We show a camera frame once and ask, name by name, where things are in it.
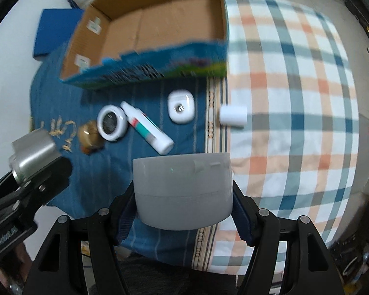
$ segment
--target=brown figurine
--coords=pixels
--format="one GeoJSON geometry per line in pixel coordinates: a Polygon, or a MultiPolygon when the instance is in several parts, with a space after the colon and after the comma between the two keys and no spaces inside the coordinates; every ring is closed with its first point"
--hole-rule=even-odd
{"type": "Polygon", "coordinates": [[[102,148],[105,142],[97,130],[95,120],[89,121],[78,129],[78,139],[81,151],[87,155],[102,148]]]}

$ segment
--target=plaid tablecloth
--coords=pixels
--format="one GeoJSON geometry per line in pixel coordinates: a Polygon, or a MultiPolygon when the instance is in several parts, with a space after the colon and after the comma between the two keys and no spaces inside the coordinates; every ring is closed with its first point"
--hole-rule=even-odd
{"type": "MultiPolygon", "coordinates": [[[[286,0],[227,0],[229,72],[211,80],[207,152],[230,152],[245,195],[275,215],[308,215],[329,244],[345,210],[358,153],[353,75],[331,20],[286,0]],[[217,122],[246,105],[244,129],[217,122]]],[[[281,242],[276,272],[284,269],[281,242]]],[[[244,275],[253,249],[231,217],[198,231],[193,268],[244,275]]]]}

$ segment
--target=blue tablecloth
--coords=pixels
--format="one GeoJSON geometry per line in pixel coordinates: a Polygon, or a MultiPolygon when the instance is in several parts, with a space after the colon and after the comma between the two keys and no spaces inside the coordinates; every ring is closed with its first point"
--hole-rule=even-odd
{"type": "MultiPolygon", "coordinates": [[[[74,218],[89,216],[101,207],[108,207],[117,195],[126,190],[133,179],[133,159],[158,155],[131,126],[124,138],[107,142],[103,150],[90,156],[81,153],[76,136],[71,141],[72,152],[63,150],[62,146],[67,144],[65,140],[71,138],[74,130],[74,124],[69,121],[80,127],[96,119],[104,105],[119,106],[122,101],[127,101],[140,108],[174,140],[175,146],[169,154],[205,151],[206,79],[169,79],[98,91],[82,90],[58,81],[65,51],[66,44],[44,60],[30,91],[34,126],[38,128],[43,123],[48,131],[54,131],[52,134],[55,130],[65,130],[64,134],[53,138],[74,167],[69,187],[49,205],[59,207],[74,218]],[[168,116],[167,96],[171,91],[182,88],[194,95],[196,117],[189,124],[176,125],[168,116]]],[[[122,245],[161,262],[189,267],[196,232],[159,230],[136,219],[122,245]]]]}

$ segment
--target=gray plastic container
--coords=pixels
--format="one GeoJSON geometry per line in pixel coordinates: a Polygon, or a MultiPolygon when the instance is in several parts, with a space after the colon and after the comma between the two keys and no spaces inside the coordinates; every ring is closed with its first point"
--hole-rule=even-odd
{"type": "Polygon", "coordinates": [[[133,160],[138,215],[163,230],[192,230],[221,222],[232,211],[229,153],[133,160]]]}

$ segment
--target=cardboard box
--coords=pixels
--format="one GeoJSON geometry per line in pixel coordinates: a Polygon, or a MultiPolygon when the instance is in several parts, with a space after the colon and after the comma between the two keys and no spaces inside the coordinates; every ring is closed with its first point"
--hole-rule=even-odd
{"type": "Polygon", "coordinates": [[[225,76],[224,0],[95,0],[60,79],[82,88],[175,76],[225,76]]]}

